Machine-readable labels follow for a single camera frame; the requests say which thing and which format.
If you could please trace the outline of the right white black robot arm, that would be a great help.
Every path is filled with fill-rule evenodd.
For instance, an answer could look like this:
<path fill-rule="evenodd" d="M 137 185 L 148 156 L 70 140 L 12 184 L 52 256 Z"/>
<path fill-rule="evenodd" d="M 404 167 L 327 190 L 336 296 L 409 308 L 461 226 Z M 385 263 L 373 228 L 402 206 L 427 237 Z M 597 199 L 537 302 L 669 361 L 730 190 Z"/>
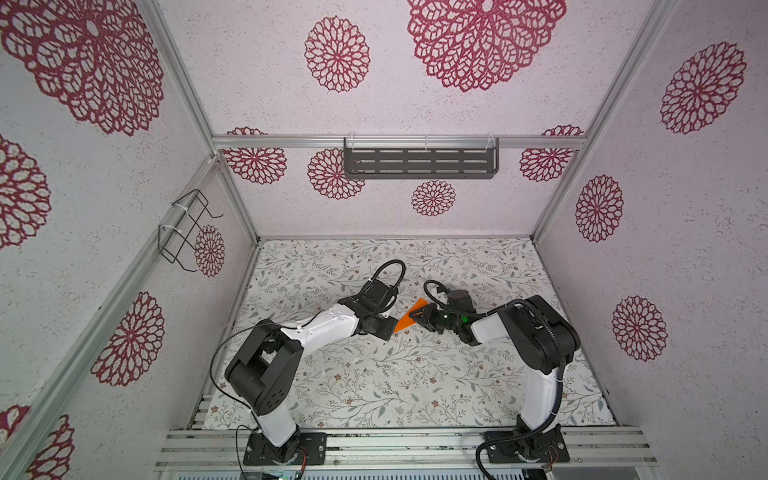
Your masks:
<path fill-rule="evenodd" d="M 485 313 L 431 302 L 413 310 L 409 317 L 430 332 L 451 331 L 470 346 L 511 341 L 528 367 L 517 435 L 527 439 L 553 426 L 562 402 L 565 371 L 581 348 L 581 340 L 543 297 L 514 299 Z"/>

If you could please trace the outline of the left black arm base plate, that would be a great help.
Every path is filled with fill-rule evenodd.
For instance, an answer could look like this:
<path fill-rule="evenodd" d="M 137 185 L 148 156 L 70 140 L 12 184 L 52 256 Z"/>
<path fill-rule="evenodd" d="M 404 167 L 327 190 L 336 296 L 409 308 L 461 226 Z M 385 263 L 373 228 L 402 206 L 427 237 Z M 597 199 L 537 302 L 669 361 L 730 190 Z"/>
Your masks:
<path fill-rule="evenodd" d="M 263 434 L 249 436 L 245 466 L 316 466 L 323 465 L 327 447 L 326 433 L 294 433 L 281 447 L 272 445 Z"/>

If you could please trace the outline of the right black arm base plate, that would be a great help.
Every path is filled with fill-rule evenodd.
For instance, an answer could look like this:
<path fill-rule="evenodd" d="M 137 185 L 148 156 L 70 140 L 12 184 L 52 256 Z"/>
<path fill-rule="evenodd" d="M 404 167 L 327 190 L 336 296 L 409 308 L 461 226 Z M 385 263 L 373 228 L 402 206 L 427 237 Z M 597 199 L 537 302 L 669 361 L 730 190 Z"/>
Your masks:
<path fill-rule="evenodd" d="M 571 460 L 565 440 L 560 430 L 551 429 L 535 436 L 509 441 L 513 431 L 489 431 L 484 435 L 486 442 L 492 442 L 488 448 L 492 464 L 504 463 L 567 463 Z"/>

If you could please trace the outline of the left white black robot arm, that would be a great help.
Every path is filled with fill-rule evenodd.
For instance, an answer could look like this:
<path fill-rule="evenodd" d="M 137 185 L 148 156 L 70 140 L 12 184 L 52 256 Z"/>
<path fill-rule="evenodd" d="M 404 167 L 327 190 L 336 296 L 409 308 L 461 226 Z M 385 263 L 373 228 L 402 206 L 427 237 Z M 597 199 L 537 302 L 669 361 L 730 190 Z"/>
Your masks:
<path fill-rule="evenodd" d="M 388 340 L 398 320 L 390 315 L 393 300 L 382 305 L 346 298 L 295 325 L 259 322 L 225 369 L 225 380 L 256 417 L 266 443 L 288 445 L 298 426 L 284 401 L 301 360 L 313 352 L 355 335 Z"/>

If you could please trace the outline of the aluminium front rail frame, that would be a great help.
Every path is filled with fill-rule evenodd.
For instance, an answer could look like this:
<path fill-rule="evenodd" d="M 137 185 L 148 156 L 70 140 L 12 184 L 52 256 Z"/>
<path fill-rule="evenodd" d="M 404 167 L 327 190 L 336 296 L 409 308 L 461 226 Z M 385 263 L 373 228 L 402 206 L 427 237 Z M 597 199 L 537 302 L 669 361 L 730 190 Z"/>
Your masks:
<path fill-rule="evenodd" d="M 246 430 L 175 430 L 168 433 L 153 466 L 156 472 L 281 471 L 305 466 L 332 469 L 486 469 L 654 468 L 658 462 L 638 427 L 564 427 L 561 439 L 538 461 L 524 460 L 513 447 L 489 446 L 484 428 L 328 429 L 324 441 L 317 430 L 305 431 L 305 447 L 286 462 L 269 460 L 248 445 Z"/>

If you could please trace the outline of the grey slotted wall shelf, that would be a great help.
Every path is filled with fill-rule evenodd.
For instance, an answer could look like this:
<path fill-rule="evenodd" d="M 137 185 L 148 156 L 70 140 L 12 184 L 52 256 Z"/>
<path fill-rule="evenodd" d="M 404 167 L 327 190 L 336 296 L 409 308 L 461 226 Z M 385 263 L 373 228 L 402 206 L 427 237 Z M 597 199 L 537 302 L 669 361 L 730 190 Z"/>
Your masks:
<path fill-rule="evenodd" d="M 354 180 L 489 180 L 499 171 L 494 139 L 483 147 L 358 147 L 343 142 L 342 166 Z"/>

